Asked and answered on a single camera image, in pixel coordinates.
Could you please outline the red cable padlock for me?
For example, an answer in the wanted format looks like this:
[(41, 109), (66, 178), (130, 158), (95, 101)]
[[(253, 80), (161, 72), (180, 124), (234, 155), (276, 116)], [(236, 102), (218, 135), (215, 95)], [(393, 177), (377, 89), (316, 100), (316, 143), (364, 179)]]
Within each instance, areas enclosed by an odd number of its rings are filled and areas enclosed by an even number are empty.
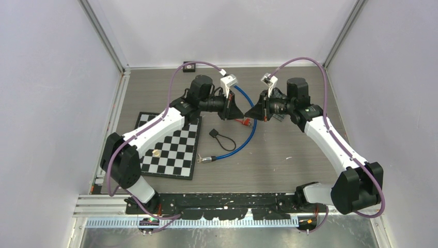
[(250, 119), (236, 119), (237, 122), (239, 122), (240, 124), (244, 125), (244, 126), (252, 126), (251, 120)]

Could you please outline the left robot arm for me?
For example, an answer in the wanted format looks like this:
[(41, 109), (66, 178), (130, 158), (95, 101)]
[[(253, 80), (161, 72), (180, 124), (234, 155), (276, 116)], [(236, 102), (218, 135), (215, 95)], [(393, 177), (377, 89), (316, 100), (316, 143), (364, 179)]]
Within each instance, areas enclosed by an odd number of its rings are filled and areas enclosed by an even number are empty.
[(220, 93), (215, 95), (212, 79), (206, 75), (196, 76), (185, 94), (172, 101), (160, 115), (124, 135), (110, 134), (100, 167), (133, 196), (144, 213), (154, 213), (159, 205), (158, 193), (142, 176), (141, 157), (166, 136), (190, 124), (201, 112), (217, 113), (221, 120), (243, 118), (231, 91), (237, 82), (233, 74), (223, 76), (218, 88)]

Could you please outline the blue cable lock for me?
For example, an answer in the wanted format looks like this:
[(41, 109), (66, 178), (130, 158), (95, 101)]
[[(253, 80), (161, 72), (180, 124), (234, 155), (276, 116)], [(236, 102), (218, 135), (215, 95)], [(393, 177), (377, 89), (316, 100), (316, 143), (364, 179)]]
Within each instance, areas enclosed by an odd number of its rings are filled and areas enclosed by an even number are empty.
[[(235, 86), (234, 87), (237, 91), (239, 91), (248, 101), (249, 105), (251, 107), (254, 106), (252, 100), (250, 99), (250, 97), (247, 95), (247, 93), (242, 90), (239, 86)], [(215, 162), (217, 160), (223, 160), (226, 158), (229, 158), (235, 154), (237, 154), (239, 151), (241, 151), (243, 148), (245, 148), (249, 142), (252, 140), (252, 138), (254, 137), (254, 134), (256, 132), (256, 128), (257, 128), (257, 120), (254, 119), (253, 123), (255, 124), (255, 126), (252, 128), (251, 133), (249, 134), (249, 137), (246, 139), (246, 141), (240, 145), (239, 147), (237, 147), (234, 151), (228, 152), (227, 154), (221, 155), (221, 156), (209, 156), (209, 157), (202, 157), (201, 155), (197, 155), (196, 158), (196, 162), (197, 163), (210, 163), (210, 162)]]

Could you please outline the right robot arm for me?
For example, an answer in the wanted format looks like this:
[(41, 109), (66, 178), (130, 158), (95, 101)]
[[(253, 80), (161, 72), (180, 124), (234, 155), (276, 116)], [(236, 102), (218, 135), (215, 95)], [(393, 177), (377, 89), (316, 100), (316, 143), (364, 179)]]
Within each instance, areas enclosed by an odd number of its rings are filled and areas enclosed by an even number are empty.
[(337, 132), (324, 109), (311, 103), (308, 83), (304, 78), (294, 77), (287, 81), (287, 93), (277, 87), (278, 79), (266, 74), (261, 81), (267, 89), (260, 93), (258, 102), (245, 113), (260, 121), (269, 121), (274, 114), (288, 115), (299, 129), (311, 138), (330, 161), (338, 176), (333, 185), (311, 182), (296, 188), (295, 206), (308, 212), (315, 204), (334, 206), (342, 214), (380, 206), (369, 215), (380, 216), (386, 207), (382, 191), (383, 167), (378, 162), (370, 163), (360, 156)]

